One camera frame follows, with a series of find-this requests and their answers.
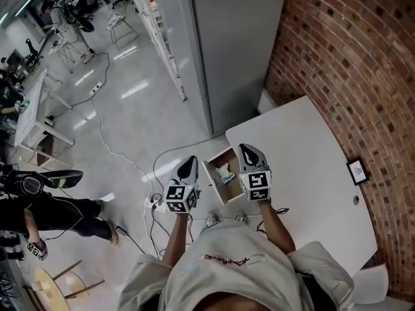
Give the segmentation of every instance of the picture frame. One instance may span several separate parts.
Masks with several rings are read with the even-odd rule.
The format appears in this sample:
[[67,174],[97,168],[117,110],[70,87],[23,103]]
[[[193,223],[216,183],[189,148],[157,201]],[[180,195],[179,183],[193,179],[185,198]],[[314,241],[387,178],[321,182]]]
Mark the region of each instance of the picture frame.
[[363,165],[362,158],[358,157],[351,160],[346,164],[346,166],[348,167],[349,173],[355,185],[369,181],[369,174]]

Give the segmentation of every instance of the brick wall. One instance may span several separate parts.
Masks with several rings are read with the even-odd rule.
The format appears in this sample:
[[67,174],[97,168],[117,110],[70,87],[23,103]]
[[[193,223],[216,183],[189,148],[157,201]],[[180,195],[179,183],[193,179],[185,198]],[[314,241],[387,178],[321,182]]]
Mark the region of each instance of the brick wall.
[[415,301],[415,0],[285,0],[265,87],[314,102],[362,186],[389,294]]

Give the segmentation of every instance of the drawer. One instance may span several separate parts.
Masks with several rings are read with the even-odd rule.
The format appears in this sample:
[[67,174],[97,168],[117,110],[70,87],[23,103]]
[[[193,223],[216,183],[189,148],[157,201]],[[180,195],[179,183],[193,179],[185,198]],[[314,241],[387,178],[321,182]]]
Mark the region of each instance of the drawer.
[[[216,171],[216,168],[220,168],[224,164],[229,163],[229,171],[234,173],[236,177],[229,183],[224,184]],[[239,162],[233,148],[230,146],[209,161],[202,162],[203,167],[206,170],[207,176],[211,180],[212,187],[215,189],[220,202],[223,205],[230,203],[239,198],[245,198],[245,195],[239,184]]]

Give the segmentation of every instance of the white cabinet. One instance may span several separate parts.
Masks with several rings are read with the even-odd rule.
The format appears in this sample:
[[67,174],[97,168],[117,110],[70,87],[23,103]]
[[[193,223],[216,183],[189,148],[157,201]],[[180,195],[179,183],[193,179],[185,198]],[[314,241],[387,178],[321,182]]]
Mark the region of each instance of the white cabinet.
[[184,101],[186,95],[183,90],[180,75],[177,70],[174,56],[171,54],[169,42],[165,33],[165,24],[158,11],[156,0],[132,0],[136,6],[139,16],[155,46],[160,58],[163,60],[171,79],[176,86],[180,98]]

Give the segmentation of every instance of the white floor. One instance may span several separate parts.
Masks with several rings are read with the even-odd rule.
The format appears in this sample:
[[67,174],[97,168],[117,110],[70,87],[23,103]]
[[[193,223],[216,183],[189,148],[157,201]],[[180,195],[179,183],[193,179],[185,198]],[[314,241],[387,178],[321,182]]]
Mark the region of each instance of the white floor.
[[[90,47],[97,53],[107,52],[111,63],[107,81],[93,102],[101,119],[102,135],[112,151],[123,154],[135,162],[139,169],[147,173],[154,184],[154,189],[133,164],[111,154],[104,146],[99,134],[99,122],[90,102],[78,105],[56,118],[55,128],[74,138],[75,145],[69,147],[55,140],[54,150],[61,160],[71,163],[73,169],[84,172],[82,181],[66,191],[74,198],[91,199],[114,193],[115,199],[106,204],[105,216],[126,228],[146,253],[155,255],[143,219],[145,213],[143,204],[146,196],[150,192],[161,192],[160,186],[151,178],[152,164],[163,151],[203,141],[208,137],[199,128],[186,103],[181,101],[178,91],[131,6],[128,10],[128,20],[138,30],[140,37],[131,42],[134,35],[125,36],[119,42],[120,49],[111,43],[110,34],[106,30],[106,22],[111,11],[107,6],[102,7],[93,20],[95,32],[85,34]],[[117,33],[122,34],[123,31],[127,31],[123,25],[117,28]],[[131,50],[129,55],[114,60],[116,56],[131,47],[135,49]],[[59,94],[68,102],[74,104],[88,99],[92,88],[98,82],[104,82],[104,71],[108,65],[106,55],[98,55],[86,65],[78,64],[71,75],[58,57],[48,55],[48,52],[47,47],[43,52],[45,58],[42,65],[49,66],[50,73],[64,81],[64,84],[58,87],[59,84],[50,80],[47,82],[54,88],[59,88]],[[83,82],[75,86],[79,79],[92,70],[93,72]],[[55,104],[49,99],[45,104],[53,114],[59,114],[64,109],[62,105]],[[160,179],[162,183],[166,183],[170,177],[166,165],[169,168],[172,162],[189,155],[196,155],[201,162],[227,146],[229,146],[228,142],[222,136],[194,147],[169,152],[157,161],[156,173],[157,169],[159,174],[164,172]],[[31,169],[32,167],[20,161],[20,158],[29,157],[30,154],[24,150],[18,150],[13,155],[12,162],[19,162],[21,170]],[[54,170],[65,167],[51,164],[47,168]],[[202,195],[197,208],[192,212],[195,220],[199,220],[192,226],[193,236],[198,236],[208,211],[220,210],[220,215],[228,218],[232,216],[233,211],[223,207],[219,209],[219,201],[209,187],[208,177],[201,164],[199,171]],[[150,211],[147,210],[146,214],[149,224]],[[168,212],[157,212],[156,216],[163,226],[171,231],[175,216]],[[256,224],[258,219],[253,218],[252,224]],[[59,232],[42,233],[47,237],[58,234]],[[168,236],[158,226],[154,227],[153,236],[158,248],[164,249]],[[84,238],[76,233],[66,232],[61,238],[48,241],[49,257],[44,262],[29,255],[27,261],[21,263],[22,270],[28,278],[36,266],[41,266],[54,275],[72,263],[82,260],[82,264],[75,272],[86,284],[93,284],[101,279],[106,283],[90,292],[88,302],[70,301],[71,309],[73,311],[116,310],[119,293],[137,256],[140,255],[140,251],[131,240],[123,236],[120,236],[120,239],[117,247],[111,247],[107,241],[100,238]],[[59,283],[63,293],[68,294],[64,280],[60,279]]]

